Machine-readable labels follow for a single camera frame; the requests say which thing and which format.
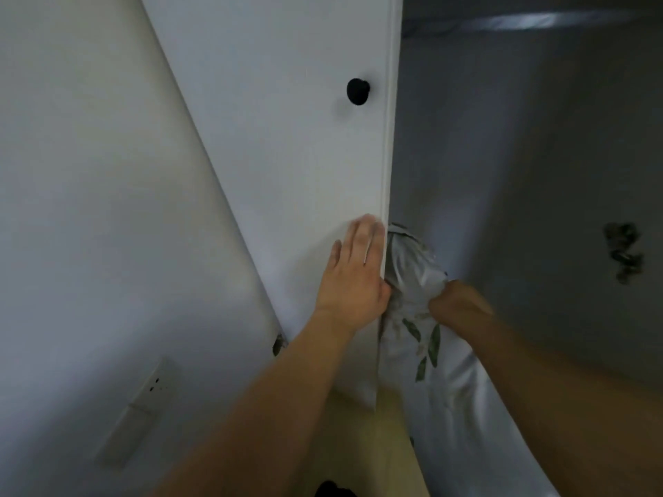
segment floor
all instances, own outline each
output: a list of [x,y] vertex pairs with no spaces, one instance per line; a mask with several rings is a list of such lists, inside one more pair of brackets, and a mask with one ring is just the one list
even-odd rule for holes
[[358,497],[428,496],[397,393],[380,389],[375,412],[330,395],[291,495],[312,497],[325,480]]

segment leaf pattern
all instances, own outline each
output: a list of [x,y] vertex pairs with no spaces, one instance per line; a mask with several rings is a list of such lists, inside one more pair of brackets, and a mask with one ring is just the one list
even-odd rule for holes
[[426,361],[427,358],[425,357],[421,359],[421,362],[416,369],[416,378],[414,379],[415,382],[421,382],[426,376]]
[[408,329],[408,331],[410,332],[410,334],[411,334],[411,335],[412,335],[412,336],[413,336],[418,342],[420,342],[420,341],[421,341],[421,333],[419,332],[419,328],[417,328],[417,326],[416,326],[413,322],[408,321],[408,320],[405,319],[405,318],[403,318],[403,324],[404,324],[405,327]]
[[440,325],[436,324],[428,342],[428,356],[433,368],[438,367],[438,354],[440,353]]

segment black knob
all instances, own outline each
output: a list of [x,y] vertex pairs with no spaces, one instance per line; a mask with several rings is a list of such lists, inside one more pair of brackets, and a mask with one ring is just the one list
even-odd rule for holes
[[361,78],[353,78],[347,83],[347,98],[353,105],[361,106],[369,99],[371,85]]

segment white panel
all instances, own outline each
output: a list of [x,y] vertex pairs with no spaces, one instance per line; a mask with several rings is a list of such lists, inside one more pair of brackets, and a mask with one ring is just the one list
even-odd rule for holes
[[[143,0],[285,333],[335,238],[386,219],[402,0]],[[353,77],[371,84],[356,107]],[[375,401],[377,325],[337,385]]]

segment hand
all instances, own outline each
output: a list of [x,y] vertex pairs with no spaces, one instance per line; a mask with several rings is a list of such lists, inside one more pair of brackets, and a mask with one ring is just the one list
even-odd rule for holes
[[313,317],[330,318],[352,335],[382,315],[391,296],[380,277],[385,225],[372,215],[355,219],[343,244],[336,241],[331,249]]
[[472,286],[460,281],[448,282],[438,296],[428,302],[430,315],[444,326],[451,327],[463,314],[481,314],[493,316],[493,308]]

